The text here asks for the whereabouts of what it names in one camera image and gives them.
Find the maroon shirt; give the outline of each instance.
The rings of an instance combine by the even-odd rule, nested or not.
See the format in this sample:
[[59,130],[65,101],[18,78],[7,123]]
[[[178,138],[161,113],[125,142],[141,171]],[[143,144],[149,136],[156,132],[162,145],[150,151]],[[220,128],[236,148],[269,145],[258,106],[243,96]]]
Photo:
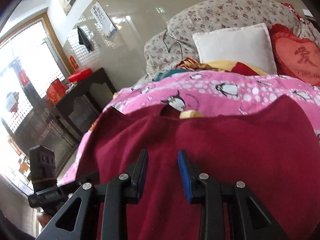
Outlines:
[[307,239],[320,220],[320,145],[299,105],[282,96],[258,114],[178,119],[163,105],[129,116],[99,117],[77,176],[98,170],[110,181],[149,153],[143,198],[127,205],[129,239],[198,239],[200,205],[189,205],[177,165],[180,149],[219,182],[244,181],[292,240]]

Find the floral headboard cover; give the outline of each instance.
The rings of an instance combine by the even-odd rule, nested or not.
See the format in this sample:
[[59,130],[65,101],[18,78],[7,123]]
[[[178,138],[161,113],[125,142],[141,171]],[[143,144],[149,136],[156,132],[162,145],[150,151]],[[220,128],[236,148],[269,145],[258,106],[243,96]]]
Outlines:
[[320,44],[320,33],[304,24],[286,6],[272,0],[208,0],[187,8],[171,18],[167,30],[152,37],[144,48],[147,75],[138,83],[150,82],[158,72],[172,69],[183,58],[199,60],[192,35],[222,28],[266,23],[287,26],[298,37]]

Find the wooden table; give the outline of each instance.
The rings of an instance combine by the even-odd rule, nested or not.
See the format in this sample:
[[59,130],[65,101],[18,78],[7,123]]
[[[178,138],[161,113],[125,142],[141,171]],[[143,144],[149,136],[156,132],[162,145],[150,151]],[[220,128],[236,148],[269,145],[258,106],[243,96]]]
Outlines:
[[67,93],[60,101],[56,104],[57,110],[60,112],[61,116],[66,120],[66,122],[78,133],[81,137],[83,136],[83,132],[74,124],[74,122],[69,118],[69,115],[73,112],[74,102],[76,98],[81,96],[86,96],[93,107],[99,112],[102,112],[101,107],[97,103],[97,101],[90,94],[90,86],[92,84],[100,84],[106,83],[110,91],[114,94],[116,89],[111,83],[108,75],[104,71],[103,68],[98,69],[93,72],[89,77],[81,80],[76,87],[74,87],[69,93]]

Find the white pillow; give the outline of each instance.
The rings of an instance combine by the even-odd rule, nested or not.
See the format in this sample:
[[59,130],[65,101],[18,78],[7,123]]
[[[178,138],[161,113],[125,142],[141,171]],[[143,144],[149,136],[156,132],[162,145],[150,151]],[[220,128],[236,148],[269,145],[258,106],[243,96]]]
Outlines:
[[192,35],[200,62],[233,60],[277,74],[269,32],[265,23],[220,29]]

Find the teal fabric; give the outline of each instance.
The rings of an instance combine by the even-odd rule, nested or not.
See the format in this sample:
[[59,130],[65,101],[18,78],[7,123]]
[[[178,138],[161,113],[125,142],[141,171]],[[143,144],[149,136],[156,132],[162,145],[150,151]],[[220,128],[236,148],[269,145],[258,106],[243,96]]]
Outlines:
[[186,70],[184,68],[176,68],[176,69],[171,69],[169,71],[166,71],[164,73],[160,72],[158,73],[158,75],[154,78],[153,82],[157,82],[157,81],[160,81],[166,77],[170,77],[171,75],[173,74],[176,74],[176,73],[182,73],[182,72],[187,72],[189,70]]

